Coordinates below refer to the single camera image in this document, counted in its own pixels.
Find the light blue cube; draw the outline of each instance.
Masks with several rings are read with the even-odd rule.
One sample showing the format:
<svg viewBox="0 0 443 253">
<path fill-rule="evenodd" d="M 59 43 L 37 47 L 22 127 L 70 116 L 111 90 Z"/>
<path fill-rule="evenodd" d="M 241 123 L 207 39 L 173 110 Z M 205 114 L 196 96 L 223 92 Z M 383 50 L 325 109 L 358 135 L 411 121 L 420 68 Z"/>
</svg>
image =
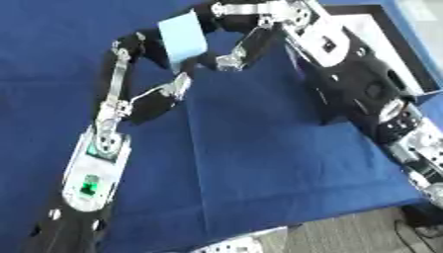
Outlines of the light blue cube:
<svg viewBox="0 0 443 253">
<path fill-rule="evenodd" d="M 158 23 L 172 71 L 180 71 L 180 63 L 208 50 L 205 35 L 194 11 Z"/>
</svg>

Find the blue fabric surface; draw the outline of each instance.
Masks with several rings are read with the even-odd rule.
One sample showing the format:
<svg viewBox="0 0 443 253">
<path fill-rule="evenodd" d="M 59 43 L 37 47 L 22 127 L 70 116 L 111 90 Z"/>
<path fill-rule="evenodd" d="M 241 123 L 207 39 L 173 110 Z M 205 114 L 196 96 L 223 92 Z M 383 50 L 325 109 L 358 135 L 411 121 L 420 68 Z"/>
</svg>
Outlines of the blue fabric surface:
<svg viewBox="0 0 443 253">
<path fill-rule="evenodd" d="M 0 247 L 17 252 L 91 114 L 103 51 L 196 1 L 5 0 L 0 8 Z M 216 33 L 227 52 L 239 35 Z M 169 81 L 141 61 L 138 89 Z M 443 126 L 443 101 L 425 111 Z M 186 102 L 124 127 L 133 153 L 106 253 L 180 248 L 418 199 L 350 124 L 318 126 L 276 44 L 242 73 L 200 70 Z"/>
</svg>

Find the robotic hand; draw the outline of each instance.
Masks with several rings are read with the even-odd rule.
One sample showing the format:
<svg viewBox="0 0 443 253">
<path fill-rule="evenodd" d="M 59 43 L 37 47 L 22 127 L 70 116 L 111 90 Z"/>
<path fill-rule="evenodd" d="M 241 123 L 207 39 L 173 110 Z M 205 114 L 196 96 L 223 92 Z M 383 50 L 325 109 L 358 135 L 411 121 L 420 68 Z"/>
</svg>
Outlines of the robotic hand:
<svg viewBox="0 0 443 253">
<path fill-rule="evenodd" d="M 309 64 L 304 71 L 316 78 L 311 85 L 323 102 L 381 147 L 418 191 L 443 208 L 443 134 L 370 46 L 315 0 L 221 0 L 203 5 L 204 12 L 195 8 L 202 24 L 245 36 L 231 54 L 207 53 L 200 63 L 212 70 L 240 71 L 275 37 L 283 38 L 287 48 Z"/>
<path fill-rule="evenodd" d="M 22 252 L 97 251 L 131 153 L 131 138 L 117 132 L 119 123 L 141 124 L 163 115 L 183 99 L 192 83 L 195 60 L 189 59 L 172 82 L 130 98 L 133 65 L 144 56 L 166 67 L 162 53 L 155 30 L 120 38 L 105 53 L 93 123 L 80 135 L 61 185 Z"/>
</svg>

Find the black wire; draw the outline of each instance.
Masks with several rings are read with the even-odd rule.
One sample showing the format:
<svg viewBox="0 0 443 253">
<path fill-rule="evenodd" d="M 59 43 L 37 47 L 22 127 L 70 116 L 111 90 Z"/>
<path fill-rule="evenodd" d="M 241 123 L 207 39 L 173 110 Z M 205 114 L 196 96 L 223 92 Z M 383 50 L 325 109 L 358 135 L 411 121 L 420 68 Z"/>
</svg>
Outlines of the black wire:
<svg viewBox="0 0 443 253">
<path fill-rule="evenodd" d="M 426 238 L 426 239 L 435 239 L 435 238 L 442 237 L 443 231 L 441 231 L 441 229 L 439 229 L 438 227 L 436 229 L 438 230 L 437 234 L 428 235 L 428 234 L 425 234 L 425 233 L 421 232 L 420 230 L 417 230 L 416 228 L 414 228 L 415 232 L 417 232 L 421 237 Z"/>
<path fill-rule="evenodd" d="M 404 244 L 404 246 L 407 247 L 407 249 L 409 249 L 409 251 L 411 253 L 417 253 L 412 246 L 410 246 L 409 243 L 407 243 L 404 238 L 399 234 L 399 224 L 403 224 L 404 226 L 407 226 L 423 243 L 424 245 L 426 245 L 426 247 L 429 249 L 429 251 L 431 251 L 432 253 L 437 253 L 432 247 L 431 245 L 423 238 L 423 236 L 421 236 L 421 234 L 419 234 L 417 231 L 415 231 L 415 229 L 413 229 L 412 227 L 410 227 L 409 225 L 407 225 L 403 220 L 397 219 L 394 221 L 394 231 L 396 232 L 397 236 L 399 237 L 399 240 Z"/>
<path fill-rule="evenodd" d="M 397 236 L 399 237 L 399 240 L 403 243 L 404 246 L 407 247 L 407 249 L 409 249 L 409 251 L 411 253 L 417 253 L 412 246 L 409 245 L 409 243 L 407 243 L 404 238 L 399 234 L 399 224 L 401 223 L 401 220 L 397 219 L 394 221 L 394 231 L 396 232 Z"/>
</svg>

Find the gray floor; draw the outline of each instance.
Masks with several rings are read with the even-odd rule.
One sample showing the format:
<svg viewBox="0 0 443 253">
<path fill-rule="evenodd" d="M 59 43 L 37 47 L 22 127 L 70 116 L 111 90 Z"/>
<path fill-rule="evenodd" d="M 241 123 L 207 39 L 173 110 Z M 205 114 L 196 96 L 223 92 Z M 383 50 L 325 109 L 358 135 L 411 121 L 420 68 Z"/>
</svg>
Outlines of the gray floor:
<svg viewBox="0 0 443 253">
<path fill-rule="evenodd" d="M 350 214 L 307 222 L 287 236 L 265 236 L 262 243 L 266 253 L 410 253 L 394 231 L 399 218 L 397 208 Z M 400 226 L 399 233 L 417 253 L 431 252 L 408 227 Z M 443 237 L 428 241 L 443 252 Z"/>
</svg>

